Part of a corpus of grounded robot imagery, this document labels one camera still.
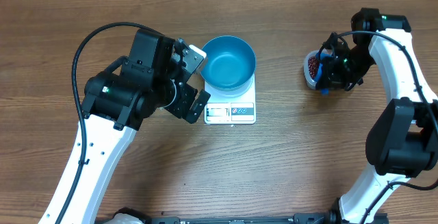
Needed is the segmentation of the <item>blue plastic measuring scoop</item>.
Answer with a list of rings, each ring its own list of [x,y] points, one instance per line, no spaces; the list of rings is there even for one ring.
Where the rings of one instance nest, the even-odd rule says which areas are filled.
[[[315,74],[312,80],[315,82],[315,89],[319,90],[323,95],[327,95],[331,89],[331,78],[329,76],[329,62],[333,59],[328,51],[316,53],[313,57],[315,64]]]

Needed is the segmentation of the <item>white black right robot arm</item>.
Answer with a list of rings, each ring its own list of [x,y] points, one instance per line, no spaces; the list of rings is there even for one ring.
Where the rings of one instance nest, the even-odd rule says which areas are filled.
[[[308,87],[350,91],[371,66],[379,70],[387,106],[365,142],[367,165],[333,205],[326,223],[386,223],[379,208],[400,186],[437,163],[437,95],[425,80],[405,16],[362,8],[350,21],[354,47],[332,33],[303,63]]]

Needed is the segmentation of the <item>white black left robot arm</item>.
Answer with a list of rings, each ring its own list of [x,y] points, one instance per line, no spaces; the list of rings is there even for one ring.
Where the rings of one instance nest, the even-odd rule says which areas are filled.
[[[114,170],[144,119],[162,108],[195,123],[210,95],[188,85],[207,54],[139,29],[128,56],[91,77],[67,165],[41,223],[93,223]]]

